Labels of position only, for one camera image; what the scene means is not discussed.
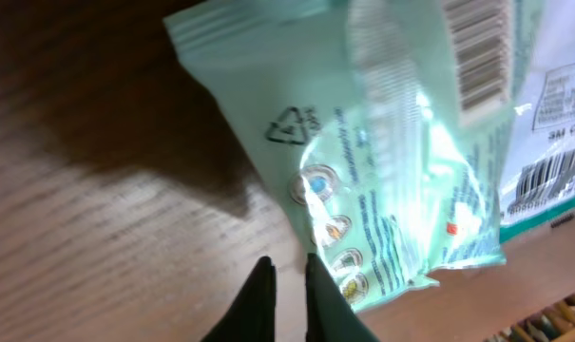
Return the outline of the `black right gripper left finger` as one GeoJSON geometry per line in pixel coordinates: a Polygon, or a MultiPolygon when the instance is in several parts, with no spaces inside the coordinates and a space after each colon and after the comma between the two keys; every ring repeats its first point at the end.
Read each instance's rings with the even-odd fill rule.
{"type": "Polygon", "coordinates": [[[261,257],[220,321],[201,342],[274,342],[277,272],[261,257]]]}

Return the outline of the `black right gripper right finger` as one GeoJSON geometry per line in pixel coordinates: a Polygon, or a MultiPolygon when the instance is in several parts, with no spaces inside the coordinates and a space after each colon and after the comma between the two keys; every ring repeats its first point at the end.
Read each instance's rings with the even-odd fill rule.
{"type": "Polygon", "coordinates": [[[378,342],[346,302],[316,254],[305,268],[306,342],[378,342]]]}

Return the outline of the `light teal snack packet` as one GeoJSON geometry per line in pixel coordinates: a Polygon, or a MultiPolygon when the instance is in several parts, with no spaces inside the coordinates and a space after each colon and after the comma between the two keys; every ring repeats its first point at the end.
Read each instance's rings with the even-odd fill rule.
{"type": "Polygon", "coordinates": [[[356,311],[502,264],[499,183],[541,1],[205,1],[164,19],[356,311]]]}

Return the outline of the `green white tape bag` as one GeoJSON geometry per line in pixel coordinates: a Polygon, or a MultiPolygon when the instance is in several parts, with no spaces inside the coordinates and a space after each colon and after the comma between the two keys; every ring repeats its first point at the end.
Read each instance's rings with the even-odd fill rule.
{"type": "Polygon", "coordinates": [[[500,239],[575,209],[575,0],[545,1],[517,90],[500,185],[500,239]]]}

